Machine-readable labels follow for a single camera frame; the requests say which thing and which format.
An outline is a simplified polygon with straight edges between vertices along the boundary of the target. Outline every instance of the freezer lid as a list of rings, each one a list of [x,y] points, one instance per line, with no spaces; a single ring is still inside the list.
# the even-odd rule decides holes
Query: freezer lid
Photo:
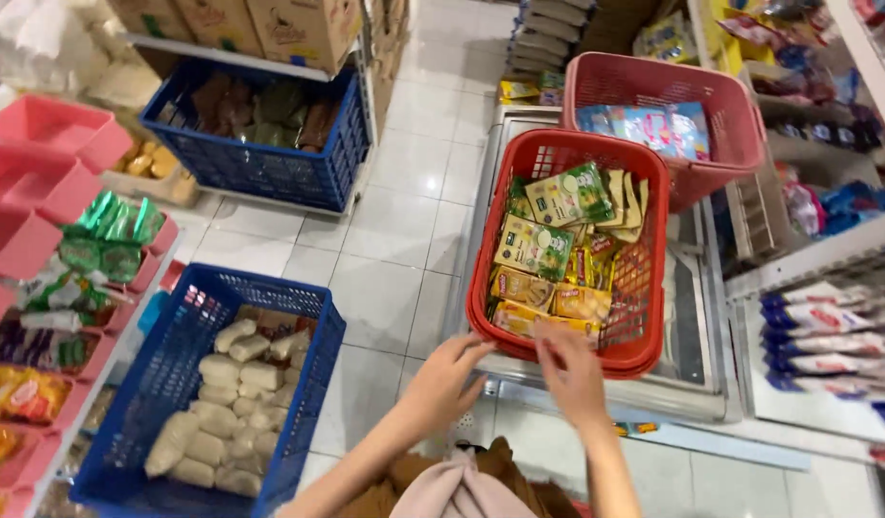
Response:
[[[554,127],[560,108],[500,106],[484,150],[475,207],[463,227],[456,264],[464,270],[454,277],[441,338],[468,331],[465,300],[484,231],[493,186],[506,144],[524,131]],[[710,199],[671,220],[664,288],[670,302],[665,311],[664,356],[648,375],[634,382],[607,382],[610,404],[652,412],[655,420],[692,419],[702,422],[742,418],[733,365],[733,345],[723,310],[723,283]],[[493,354],[478,368],[489,374],[489,392],[511,391],[509,383],[544,389],[536,363]]]

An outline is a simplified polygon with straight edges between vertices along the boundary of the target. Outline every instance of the red shopping basket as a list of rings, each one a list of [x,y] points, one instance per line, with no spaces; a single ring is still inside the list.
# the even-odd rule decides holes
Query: red shopping basket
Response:
[[[561,127],[580,131],[576,111],[595,104],[664,106],[700,101],[711,161],[663,157],[670,211],[695,205],[727,182],[754,174],[765,158],[766,128],[749,90],[735,77],[696,66],[608,53],[582,53],[567,67]]]
[[[669,173],[663,160],[648,147],[611,136],[559,129],[536,129],[515,137],[501,162],[493,203],[477,252],[468,289],[468,322],[504,352],[536,360],[535,343],[491,324],[485,316],[490,270],[500,242],[506,201],[513,175],[540,180],[587,161],[601,168],[631,171],[634,180],[647,179],[650,195],[640,240],[618,253],[612,307],[600,331],[598,353],[606,378],[634,379],[660,359],[664,341],[664,280],[666,217],[669,212]]]

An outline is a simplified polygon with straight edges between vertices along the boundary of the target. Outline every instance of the white tile floor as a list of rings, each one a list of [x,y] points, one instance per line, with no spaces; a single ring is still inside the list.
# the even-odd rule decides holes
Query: white tile floor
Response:
[[[335,464],[395,403],[438,344],[515,6],[420,0],[370,184],[350,218],[204,200],[174,211],[177,259],[330,287],[344,346],[303,484]],[[562,419],[483,397],[482,441],[511,443],[530,477],[585,493],[584,458]],[[817,457],[810,473],[624,440],[647,516],[876,518],[862,465]]]

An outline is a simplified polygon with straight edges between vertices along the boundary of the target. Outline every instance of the blue plastic crate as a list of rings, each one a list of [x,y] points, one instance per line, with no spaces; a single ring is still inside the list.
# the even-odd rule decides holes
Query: blue plastic crate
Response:
[[[142,466],[165,420],[187,409],[202,380],[199,361],[243,304],[318,319],[263,489],[250,499],[166,477]],[[193,263],[145,338],[116,392],[70,491],[73,501],[112,518],[270,515],[295,495],[347,324],[330,290]]]
[[[161,139],[200,185],[343,212],[356,180],[356,169],[369,150],[356,71],[344,68],[329,83],[295,79],[311,98],[324,95],[341,101],[324,149],[321,153],[309,153],[242,144],[235,138],[197,131],[199,120],[190,94],[216,70],[241,78],[254,92],[287,77],[255,68],[189,59],[164,80],[139,115],[139,121]]]

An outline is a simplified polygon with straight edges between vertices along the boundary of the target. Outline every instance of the hand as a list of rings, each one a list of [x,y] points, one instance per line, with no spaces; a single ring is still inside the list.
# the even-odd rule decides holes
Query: hand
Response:
[[[436,347],[392,409],[405,427],[405,435],[420,441],[467,412],[488,378],[480,376],[463,390],[465,381],[494,348],[490,342],[481,343],[481,337],[474,334],[449,338]]]
[[[545,383],[564,417],[579,432],[610,424],[602,362],[590,351],[586,338],[563,325],[544,322],[536,323],[535,332]],[[567,366],[566,375],[559,375],[553,354]]]

